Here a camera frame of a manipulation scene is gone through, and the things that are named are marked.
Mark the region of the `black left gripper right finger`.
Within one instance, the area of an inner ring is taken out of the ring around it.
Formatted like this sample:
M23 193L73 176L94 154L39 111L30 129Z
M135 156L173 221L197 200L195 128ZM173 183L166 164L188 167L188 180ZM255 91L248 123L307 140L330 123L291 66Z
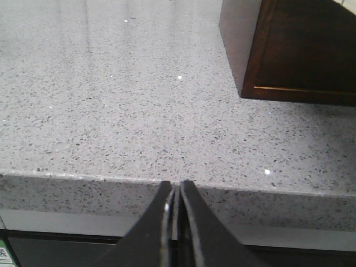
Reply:
M228 231L190 180L180 184L177 243L178 266L268 266Z

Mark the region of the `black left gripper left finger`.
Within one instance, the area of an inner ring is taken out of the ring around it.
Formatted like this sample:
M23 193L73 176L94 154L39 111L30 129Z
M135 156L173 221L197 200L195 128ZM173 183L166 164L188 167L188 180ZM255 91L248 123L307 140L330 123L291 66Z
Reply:
M171 182L161 182L154 199L137 223L99 257L94 266L171 266L174 196Z

